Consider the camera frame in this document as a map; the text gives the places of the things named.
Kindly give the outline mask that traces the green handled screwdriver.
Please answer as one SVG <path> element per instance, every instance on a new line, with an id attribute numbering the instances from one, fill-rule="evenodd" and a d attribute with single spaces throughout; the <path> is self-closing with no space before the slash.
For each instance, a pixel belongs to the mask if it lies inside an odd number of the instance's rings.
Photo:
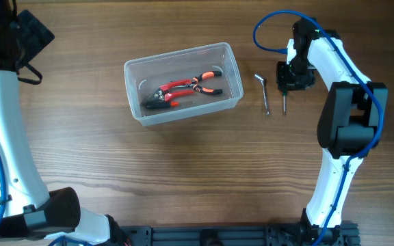
<path id="1" fill-rule="evenodd" d="M 287 90 L 282 91 L 283 96 L 283 115 L 286 117 L 287 115 Z"/>

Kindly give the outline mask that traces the silver socket wrench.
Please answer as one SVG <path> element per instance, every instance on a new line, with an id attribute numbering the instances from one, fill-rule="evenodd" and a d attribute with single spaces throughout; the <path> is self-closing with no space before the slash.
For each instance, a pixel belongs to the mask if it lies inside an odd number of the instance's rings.
<path id="1" fill-rule="evenodd" d="M 265 115 L 269 116 L 270 115 L 270 108 L 269 108 L 269 104 L 268 104 L 268 99 L 267 99 L 267 91 L 266 91 L 266 83 L 267 80 L 265 77 L 263 77 L 262 75 L 256 73 L 254 75 L 254 78 L 260 82 L 261 86 L 262 86 L 262 90 L 263 90 L 263 102 L 265 105 Z"/>

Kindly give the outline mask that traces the clear plastic container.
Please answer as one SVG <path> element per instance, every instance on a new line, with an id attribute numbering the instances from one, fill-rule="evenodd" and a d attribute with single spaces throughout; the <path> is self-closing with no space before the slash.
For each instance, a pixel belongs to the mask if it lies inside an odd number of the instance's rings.
<path id="1" fill-rule="evenodd" d="M 132 115 L 143 126 L 231 109 L 244 95 L 226 42 L 132 59 L 123 70 Z"/>

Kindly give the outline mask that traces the red handled snips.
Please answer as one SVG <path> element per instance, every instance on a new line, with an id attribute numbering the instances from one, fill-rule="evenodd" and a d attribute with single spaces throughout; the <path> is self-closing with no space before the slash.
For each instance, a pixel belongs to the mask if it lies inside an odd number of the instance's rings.
<path id="1" fill-rule="evenodd" d="M 191 84 L 192 82 L 190 79 L 171 81 L 167 84 L 163 84 L 144 100 L 143 104 L 148 101 L 158 100 L 166 102 L 174 101 L 175 98 L 192 95 L 194 94 L 194 90 L 189 88 Z"/>

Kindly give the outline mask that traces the black red handled screwdriver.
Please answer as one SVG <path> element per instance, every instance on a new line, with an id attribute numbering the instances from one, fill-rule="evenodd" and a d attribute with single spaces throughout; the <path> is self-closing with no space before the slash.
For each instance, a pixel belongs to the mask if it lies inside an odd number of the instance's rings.
<path id="1" fill-rule="evenodd" d="M 156 109 L 169 109 L 169 108 L 174 108 L 174 107 L 188 107 L 192 106 L 193 102 L 192 101 L 186 101 L 186 102 L 178 102 L 178 101 L 148 101 L 145 102 L 144 107 L 148 110 L 156 110 Z"/>

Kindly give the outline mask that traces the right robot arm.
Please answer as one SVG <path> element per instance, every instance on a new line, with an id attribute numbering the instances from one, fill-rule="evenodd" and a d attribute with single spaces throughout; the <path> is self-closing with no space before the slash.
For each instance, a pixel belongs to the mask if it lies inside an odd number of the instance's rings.
<path id="1" fill-rule="evenodd" d="M 322 162 L 310 202 L 302 211 L 299 245 L 333 245 L 342 235 L 341 211 L 354 174 L 379 140 L 388 89 L 360 73 L 337 32 L 325 31 L 315 18 L 293 24 L 287 59 L 276 70 L 278 89 L 304 90 L 318 72 L 328 95 L 317 125 Z"/>

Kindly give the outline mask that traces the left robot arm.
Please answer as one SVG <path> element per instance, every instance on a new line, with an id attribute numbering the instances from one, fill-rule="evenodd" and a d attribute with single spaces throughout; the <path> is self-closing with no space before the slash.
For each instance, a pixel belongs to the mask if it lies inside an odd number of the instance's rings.
<path id="1" fill-rule="evenodd" d="M 31 12 L 0 1 L 0 241 L 130 245 L 109 215 L 83 209 L 74 189 L 50 191 L 34 163 L 19 103 L 19 72 L 54 39 Z"/>

